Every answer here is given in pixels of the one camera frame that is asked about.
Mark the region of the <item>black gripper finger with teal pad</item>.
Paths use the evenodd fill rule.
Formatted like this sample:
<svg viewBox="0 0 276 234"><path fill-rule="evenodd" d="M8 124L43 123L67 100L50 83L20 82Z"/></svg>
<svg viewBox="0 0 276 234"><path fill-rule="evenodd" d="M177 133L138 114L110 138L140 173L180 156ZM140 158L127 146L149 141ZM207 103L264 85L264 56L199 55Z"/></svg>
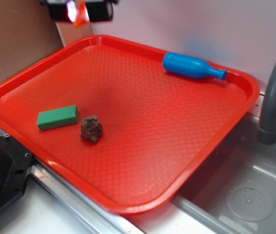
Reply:
<svg viewBox="0 0 276 234"><path fill-rule="evenodd" d="M86 9L90 22L111 21L113 6L109 0L87 0Z"/></svg>
<svg viewBox="0 0 276 234"><path fill-rule="evenodd" d="M76 4L73 0L40 0L40 4L48 8L53 21L74 23L76 20Z"/></svg>

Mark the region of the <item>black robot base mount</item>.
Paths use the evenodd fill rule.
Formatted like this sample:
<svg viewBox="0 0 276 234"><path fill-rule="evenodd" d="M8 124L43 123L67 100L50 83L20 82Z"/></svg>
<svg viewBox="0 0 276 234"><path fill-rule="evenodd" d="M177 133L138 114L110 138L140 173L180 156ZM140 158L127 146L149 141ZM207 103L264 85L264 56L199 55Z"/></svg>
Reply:
<svg viewBox="0 0 276 234"><path fill-rule="evenodd" d="M12 136L0 136L0 212L25 193L34 156Z"/></svg>

